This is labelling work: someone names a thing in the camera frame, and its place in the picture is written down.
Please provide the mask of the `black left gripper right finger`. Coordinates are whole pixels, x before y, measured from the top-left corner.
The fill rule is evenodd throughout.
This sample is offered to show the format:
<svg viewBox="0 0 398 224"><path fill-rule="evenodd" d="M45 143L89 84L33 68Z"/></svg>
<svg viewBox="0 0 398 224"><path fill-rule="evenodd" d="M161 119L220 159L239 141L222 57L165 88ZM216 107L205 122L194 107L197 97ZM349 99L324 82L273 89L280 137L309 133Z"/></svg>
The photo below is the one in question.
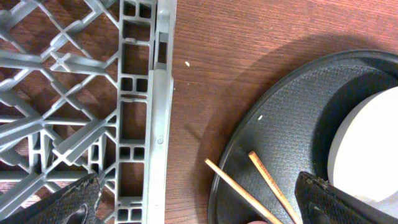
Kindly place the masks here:
<svg viewBox="0 0 398 224"><path fill-rule="evenodd" d="M295 198L304 223L397 223L396 218L304 171L297 177Z"/></svg>

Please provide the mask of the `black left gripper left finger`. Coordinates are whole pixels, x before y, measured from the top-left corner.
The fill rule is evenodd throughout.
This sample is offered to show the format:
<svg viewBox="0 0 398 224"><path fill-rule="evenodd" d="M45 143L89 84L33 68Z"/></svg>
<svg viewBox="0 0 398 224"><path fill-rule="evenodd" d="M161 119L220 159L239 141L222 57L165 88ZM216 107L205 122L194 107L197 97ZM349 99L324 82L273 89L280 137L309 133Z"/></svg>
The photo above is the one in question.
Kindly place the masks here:
<svg viewBox="0 0 398 224"><path fill-rule="evenodd" d="M98 174L88 174L51 196L1 220L1 223L96 223L100 200L101 185Z"/></svg>

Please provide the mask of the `pale green plate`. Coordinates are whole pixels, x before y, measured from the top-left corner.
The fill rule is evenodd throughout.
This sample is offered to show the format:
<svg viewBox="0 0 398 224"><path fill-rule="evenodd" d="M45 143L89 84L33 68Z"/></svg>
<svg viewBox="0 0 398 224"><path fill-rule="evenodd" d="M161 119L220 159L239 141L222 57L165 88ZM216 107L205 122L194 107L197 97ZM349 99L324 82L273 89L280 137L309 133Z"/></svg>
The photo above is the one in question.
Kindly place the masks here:
<svg viewBox="0 0 398 224"><path fill-rule="evenodd" d="M366 98L338 128L328 180L337 189L397 217L397 88Z"/></svg>

